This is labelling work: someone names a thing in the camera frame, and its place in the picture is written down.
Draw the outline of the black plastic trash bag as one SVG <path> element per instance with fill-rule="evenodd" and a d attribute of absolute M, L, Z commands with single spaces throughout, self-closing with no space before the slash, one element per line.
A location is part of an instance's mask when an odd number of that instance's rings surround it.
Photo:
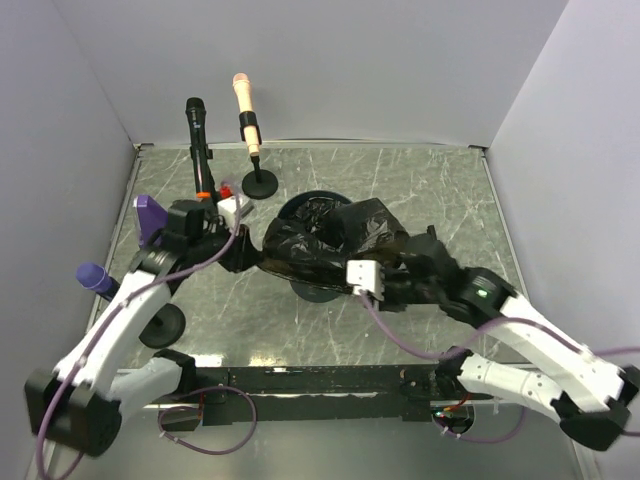
<path fill-rule="evenodd" d="M 346 292 L 346 263 L 398 267 L 409 234 L 378 198 L 349 202 L 324 191 L 288 201 L 269 224 L 259 267 L 294 283 Z"/>

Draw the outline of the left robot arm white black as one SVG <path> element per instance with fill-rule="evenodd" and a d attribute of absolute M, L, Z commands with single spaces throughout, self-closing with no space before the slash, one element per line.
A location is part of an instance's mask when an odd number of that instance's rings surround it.
<path fill-rule="evenodd" d="M 147 364 L 119 377 L 124 356 L 180 285 L 220 263 L 229 272 L 257 264 L 249 229 L 242 224 L 248 200 L 236 194 L 206 204 L 179 200 L 164 228 L 134 256 L 115 297 L 74 349 L 52 371 L 34 371 L 24 387 L 38 443 L 62 444 L 90 457 L 102 455 L 123 423 L 154 400 L 176 402 L 196 393 L 192 357 L 162 349 Z"/>

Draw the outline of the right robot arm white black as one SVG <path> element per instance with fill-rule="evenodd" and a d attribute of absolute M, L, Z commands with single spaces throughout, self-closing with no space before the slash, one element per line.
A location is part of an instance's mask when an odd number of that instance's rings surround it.
<path fill-rule="evenodd" d="M 628 435 L 639 370 L 620 367 L 573 340 L 540 314 L 514 286 L 487 268 L 462 267 L 434 230 L 395 242 L 384 271 L 382 308 L 435 304 L 524 357 L 523 370 L 463 347 L 434 355 L 441 394 L 488 395 L 555 421 L 572 440 L 604 452 Z"/>

